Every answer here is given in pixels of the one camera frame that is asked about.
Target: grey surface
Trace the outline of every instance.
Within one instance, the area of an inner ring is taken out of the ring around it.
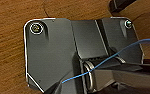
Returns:
[[[81,59],[107,57],[108,52],[95,20],[71,21]]]
[[[136,42],[137,36],[134,27],[125,28],[124,22],[127,18],[103,18],[103,27],[108,40],[109,47],[118,52],[131,43]],[[142,63],[143,53],[140,45],[131,47],[123,51],[119,56],[126,63]]]
[[[47,28],[39,35],[30,32],[29,26],[31,22],[25,28],[27,71],[45,91],[61,80],[68,72],[72,71],[64,79],[75,75],[72,69],[73,63],[75,63],[73,60],[76,47],[69,20],[56,19],[53,21],[41,19],[41,21],[45,23],[44,26],[46,25]],[[63,85],[64,93],[62,94],[70,94],[69,90],[71,90],[71,94],[77,94],[78,90],[75,85],[75,80],[65,83],[65,85]]]

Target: blue wire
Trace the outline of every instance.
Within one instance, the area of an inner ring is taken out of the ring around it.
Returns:
[[[134,45],[137,45],[137,44],[139,44],[139,43],[147,43],[147,42],[150,42],[150,39],[142,39],[142,40],[139,40],[139,41],[137,41],[137,42],[135,42],[135,43],[132,43],[132,44],[130,44],[129,46],[126,46],[124,49],[120,50],[119,52],[115,53],[114,55],[112,55],[112,56],[106,58],[104,61],[102,61],[101,63],[99,63],[97,66],[95,66],[95,67],[94,67],[93,69],[91,69],[90,71],[85,72],[85,73],[80,74],[80,75],[77,75],[77,76],[74,76],[74,77],[71,77],[71,78],[68,78],[68,79],[62,81],[62,84],[65,83],[65,82],[67,82],[67,81],[69,81],[69,80],[72,80],[72,79],[75,79],[75,78],[84,76],[84,75],[86,75],[86,74],[92,72],[93,70],[95,70],[96,68],[98,68],[100,65],[102,65],[102,64],[105,63],[106,61],[108,61],[108,60],[114,58],[115,56],[119,55],[122,51],[124,51],[124,50],[126,50],[126,49],[128,49],[128,48],[130,48],[130,47],[132,47],[132,46],[134,46]]]

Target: wire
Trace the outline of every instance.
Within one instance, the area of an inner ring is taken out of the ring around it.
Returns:
[[[95,67],[94,67],[93,69],[91,69],[90,71],[85,72],[85,73],[80,74],[80,75],[77,75],[77,76],[74,76],[74,77],[71,77],[71,78],[68,78],[68,79],[62,81],[62,84],[65,83],[65,82],[67,82],[67,81],[69,81],[69,80],[76,79],[76,78],[78,78],[78,77],[84,76],[84,75],[86,75],[86,74],[92,72],[92,71],[95,70],[96,68],[98,68],[100,65],[102,65],[102,64],[105,63],[106,61],[108,61],[108,60],[114,58],[115,56],[119,55],[122,51],[127,50],[128,48],[133,47],[134,45],[137,45],[137,44],[139,44],[139,43],[146,43],[146,42],[150,42],[150,39],[142,39],[142,40],[139,40],[139,41],[137,41],[137,42],[135,42],[135,43],[132,43],[132,44],[130,44],[129,46],[126,46],[124,49],[120,50],[119,52],[115,53],[114,55],[112,55],[112,56],[106,58],[104,61],[102,61],[101,63],[99,63],[97,66],[95,66]]]

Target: screw head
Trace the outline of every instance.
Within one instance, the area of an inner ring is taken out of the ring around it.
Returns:
[[[39,23],[33,23],[30,29],[33,34],[40,34],[42,32],[42,26]]]
[[[130,29],[132,27],[132,22],[129,20],[126,20],[125,21],[125,27]]]

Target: silver screw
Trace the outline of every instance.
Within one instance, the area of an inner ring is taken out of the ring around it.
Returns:
[[[129,20],[126,20],[125,21],[125,27],[128,28],[128,29],[130,29],[132,27],[132,22],[129,21]]]

